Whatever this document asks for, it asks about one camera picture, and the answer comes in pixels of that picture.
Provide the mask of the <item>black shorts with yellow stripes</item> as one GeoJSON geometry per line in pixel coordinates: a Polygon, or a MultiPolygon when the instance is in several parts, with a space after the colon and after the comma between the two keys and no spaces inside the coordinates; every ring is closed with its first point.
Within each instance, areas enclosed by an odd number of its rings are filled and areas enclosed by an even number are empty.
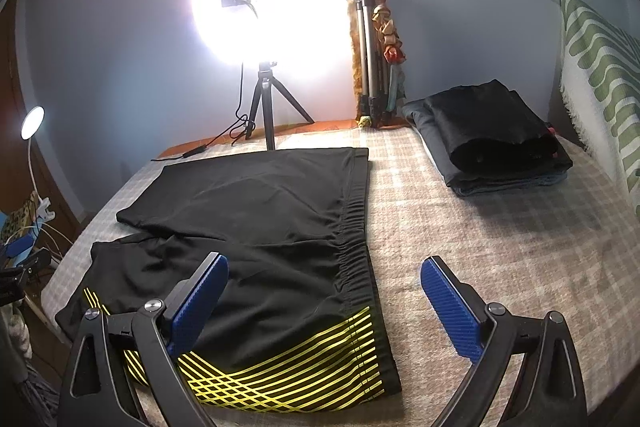
{"type": "Polygon", "coordinates": [[[56,314],[134,312],[166,298],[210,253],[229,280],[178,366],[194,395],[227,409],[316,413],[396,395],[367,245],[364,148],[266,150],[165,167],[116,219],[132,233],[91,247],[56,314]]]}

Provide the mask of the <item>beige plaid bed blanket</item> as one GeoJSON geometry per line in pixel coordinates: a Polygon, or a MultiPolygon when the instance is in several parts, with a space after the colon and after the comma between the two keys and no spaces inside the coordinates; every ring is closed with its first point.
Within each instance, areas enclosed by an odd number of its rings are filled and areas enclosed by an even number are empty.
{"type": "Polygon", "coordinates": [[[344,413],[278,415],[213,409],[221,426],[427,426],[468,365],[454,351],[419,281],[422,261],[445,260],[487,301],[524,317],[556,310],[579,358],[588,409],[639,363],[639,221],[579,146],[556,185],[460,198],[442,182],[410,128],[282,136],[282,148],[364,147],[371,161],[367,236],[399,395],[344,413]]]}

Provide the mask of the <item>folded black pants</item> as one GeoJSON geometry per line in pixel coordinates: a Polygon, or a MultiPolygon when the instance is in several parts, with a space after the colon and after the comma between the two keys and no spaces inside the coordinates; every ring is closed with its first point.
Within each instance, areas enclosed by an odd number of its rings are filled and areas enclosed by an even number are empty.
{"type": "Polygon", "coordinates": [[[573,167],[559,140],[518,95],[499,80],[431,95],[434,117],[452,165],[469,174],[515,174],[573,167]]]}

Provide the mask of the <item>white clip-on desk lamp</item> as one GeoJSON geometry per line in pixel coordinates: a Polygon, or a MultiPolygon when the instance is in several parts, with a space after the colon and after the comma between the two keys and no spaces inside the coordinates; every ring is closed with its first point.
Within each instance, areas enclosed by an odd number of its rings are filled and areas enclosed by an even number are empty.
{"type": "Polygon", "coordinates": [[[51,209],[51,201],[49,197],[42,197],[38,190],[38,185],[34,171],[34,160],[32,156],[32,141],[34,136],[40,129],[44,119],[44,109],[40,105],[34,106],[25,116],[21,127],[21,138],[27,143],[27,166],[30,181],[32,181],[32,189],[36,194],[36,219],[35,224],[43,227],[49,221],[55,218],[55,211],[51,209]]]}

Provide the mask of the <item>folded grey garment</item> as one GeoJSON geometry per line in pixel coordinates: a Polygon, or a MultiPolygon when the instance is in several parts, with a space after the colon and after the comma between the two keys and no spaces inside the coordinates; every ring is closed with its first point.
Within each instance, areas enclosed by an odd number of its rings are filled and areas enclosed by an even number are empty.
{"type": "Polygon", "coordinates": [[[508,174],[474,174],[460,170],[450,160],[431,109],[424,100],[408,102],[401,109],[402,116],[420,135],[427,156],[438,170],[445,184],[460,197],[480,193],[558,184],[567,178],[573,161],[559,145],[558,153],[544,165],[523,172],[508,174]]]}

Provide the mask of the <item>green striped white pillow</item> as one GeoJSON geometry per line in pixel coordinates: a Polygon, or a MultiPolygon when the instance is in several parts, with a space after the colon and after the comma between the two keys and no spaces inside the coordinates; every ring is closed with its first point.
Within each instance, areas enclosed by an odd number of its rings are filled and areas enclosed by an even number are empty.
{"type": "Polygon", "coordinates": [[[639,40],[582,0],[560,0],[560,92],[587,152],[639,211],[639,40]]]}

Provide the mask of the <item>silver folded tripod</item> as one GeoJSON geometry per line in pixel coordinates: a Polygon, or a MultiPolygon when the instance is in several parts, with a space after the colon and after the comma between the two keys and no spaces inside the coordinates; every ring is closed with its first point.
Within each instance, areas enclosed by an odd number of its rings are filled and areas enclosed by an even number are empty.
{"type": "Polygon", "coordinates": [[[347,0],[349,37],[352,44],[352,85],[356,98],[356,121],[361,128],[382,128],[393,119],[387,109],[382,52],[373,26],[374,0],[347,0]]]}

